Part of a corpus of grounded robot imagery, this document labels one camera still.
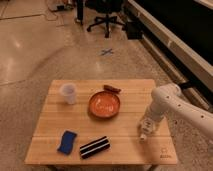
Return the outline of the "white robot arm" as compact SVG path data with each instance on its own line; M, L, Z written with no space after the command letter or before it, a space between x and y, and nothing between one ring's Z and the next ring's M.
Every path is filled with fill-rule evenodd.
M181 89L171 83L154 88L152 102L146 109L146 115L154 121L161 121L167 110L182 116L209 139L213 139L213 114L187 103L181 98Z

